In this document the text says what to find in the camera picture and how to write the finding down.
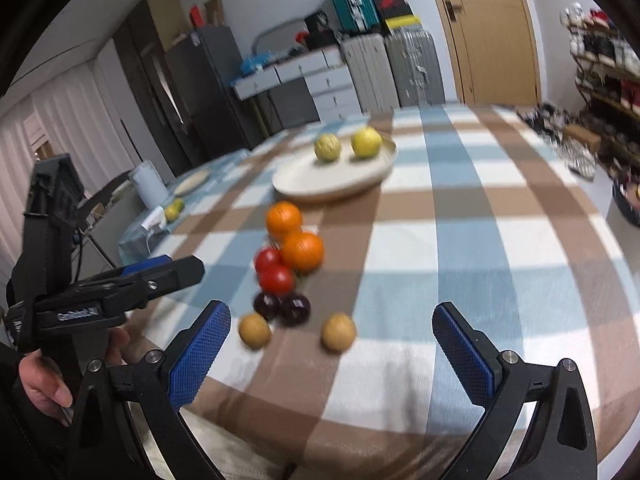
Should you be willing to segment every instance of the bolt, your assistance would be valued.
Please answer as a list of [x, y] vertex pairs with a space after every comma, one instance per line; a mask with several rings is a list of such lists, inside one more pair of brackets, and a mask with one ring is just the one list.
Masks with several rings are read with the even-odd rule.
[[578, 368], [571, 359], [562, 359], [562, 366], [568, 372], [573, 372]]
[[151, 350], [145, 355], [145, 361], [152, 365], [156, 364], [160, 359], [162, 359], [162, 350]]
[[100, 359], [94, 359], [87, 367], [90, 372], [97, 372], [100, 368], [102, 368], [102, 361], [100, 361]]
[[514, 352], [513, 350], [505, 350], [504, 352], [502, 352], [502, 358], [510, 365], [514, 365], [520, 360], [518, 354], [516, 354], [516, 352]]

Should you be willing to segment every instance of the yellow-green fruit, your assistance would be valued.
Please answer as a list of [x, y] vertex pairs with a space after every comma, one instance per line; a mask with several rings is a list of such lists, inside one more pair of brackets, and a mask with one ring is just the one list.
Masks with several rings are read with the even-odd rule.
[[242, 342], [251, 350], [258, 350], [271, 340], [271, 327], [260, 314], [244, 316], [238, 324]]
[[174, 200], [174, 202], [172, 203], [172, 205], [175, 206], [180, 213], [184, 211], [184, 200], [183, 199], [176, 198]]
[[351, 137], [353, 153], [360, 158], [371, 158], [380, 152], [382, 136], [371, 126], [365, 126]]
[[178, 216], [180, 216], [180, 211], [178, 211], [178, 208], [174, 204], [168, 205], [164, 208], [164, 217], [169, 224], [174, 222]]
[[314, 144], [314, 151], [318, 160], [333, 162], [340, 158], [342, 145], [334, 134], [322, 134]]
[[341, 312], [331, 314], [324, 322], [321, 330], [322, 344], [332, 352], [348, 350], [358, 335], [356, 324]]

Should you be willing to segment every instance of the dark cherry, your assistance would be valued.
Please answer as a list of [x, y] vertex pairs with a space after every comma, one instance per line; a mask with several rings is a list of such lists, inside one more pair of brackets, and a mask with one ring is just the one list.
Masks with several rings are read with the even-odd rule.
[[296, 292], [282, 298], [280, 320], [285, 326], [297, 326], [306, 323], [311, 315], [311, 303], [306, 296]]
[[254, 310], [267, 321], [280, 313], [280, 298], [270, 292], [261, 292], [254, 299]]

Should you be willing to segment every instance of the ceiling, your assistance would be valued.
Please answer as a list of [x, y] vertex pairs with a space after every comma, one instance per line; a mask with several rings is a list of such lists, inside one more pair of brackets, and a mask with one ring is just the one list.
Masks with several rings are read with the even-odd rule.
[[71, 0], [33, 46], [0, 99], [0, 116], [33, 90], [94, 58], [139, 0]]

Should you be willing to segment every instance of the brown cardboard box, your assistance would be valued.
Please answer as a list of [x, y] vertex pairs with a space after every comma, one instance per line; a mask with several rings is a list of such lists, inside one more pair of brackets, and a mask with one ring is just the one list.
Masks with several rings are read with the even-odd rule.
[[583, 126], [578, 124], [571, 124], [567, 126], [562, 133], [567, 137], [577, 140], [583, 146], [585, 146], [591, 153], [598, 153], [600, 151], [600, 145], [602, 139], [598, 134], [594, 134], [592, 131], [587, 130]]
[[207, 21], [210, 25], [215, 27], [226, 25], [222, 0], [209, 0], [204, 4], [204, 8], [207, 11]]
[[191, 24], [182, 10], [180, 0], [146, 0], [154, 20], [160, 43], [166, 52], [174, 46], [174, 40], [181, 34], [188, 34]]

